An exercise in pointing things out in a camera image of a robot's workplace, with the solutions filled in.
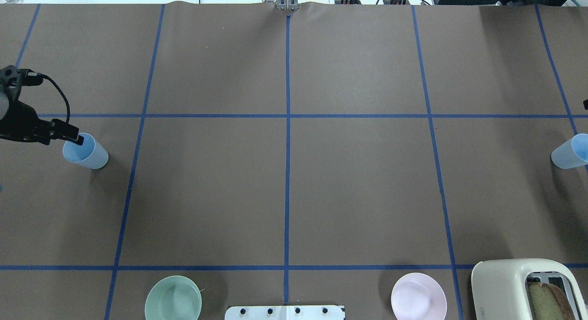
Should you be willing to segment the cream toaster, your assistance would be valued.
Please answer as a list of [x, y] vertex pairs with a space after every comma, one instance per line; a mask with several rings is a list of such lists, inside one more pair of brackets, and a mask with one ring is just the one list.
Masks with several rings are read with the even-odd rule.
[[471, 273], [478, 320], [585, 320], [587, 301], [571, 270], [542, 258], [476, 264]]

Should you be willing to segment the light blue cup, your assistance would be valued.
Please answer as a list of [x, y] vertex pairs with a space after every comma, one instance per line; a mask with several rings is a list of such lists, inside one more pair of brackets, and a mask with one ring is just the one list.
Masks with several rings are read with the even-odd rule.
[[588, 134], [573, 136], [551, 153], [551, 161], [561, 169], [584, 167], [588, 164]]
[[108, 152], [87, 133], [79, 133], [82, 144], [66, 141], [62, 147], [63, 157], [70, 163], [90, 169], [101, 169], [109, 161]]

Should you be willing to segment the green bowl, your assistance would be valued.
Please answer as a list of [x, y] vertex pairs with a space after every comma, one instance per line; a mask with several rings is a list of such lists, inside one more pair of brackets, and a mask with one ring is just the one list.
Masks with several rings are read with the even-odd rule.
[[197, 320], [203, 299], [193, 280], [173, 275], [157, 282], [145, 300], [146, 320]]

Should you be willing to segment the pink bowl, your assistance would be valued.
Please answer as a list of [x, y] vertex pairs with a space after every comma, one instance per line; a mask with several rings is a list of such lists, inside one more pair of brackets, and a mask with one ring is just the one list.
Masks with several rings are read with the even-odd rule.
[[424, 273], [402, 276], [390, 293], [390, 305], [397, 320], [445, 320], [447, 296], [441, 285]]

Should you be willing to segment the toast slice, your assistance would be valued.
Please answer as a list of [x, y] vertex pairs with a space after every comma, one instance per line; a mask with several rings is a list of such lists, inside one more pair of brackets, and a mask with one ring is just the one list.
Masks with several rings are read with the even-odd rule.
[[575, 320], [571, 304], [558, 286], [532, 282], [528, 293], [534, 320]]

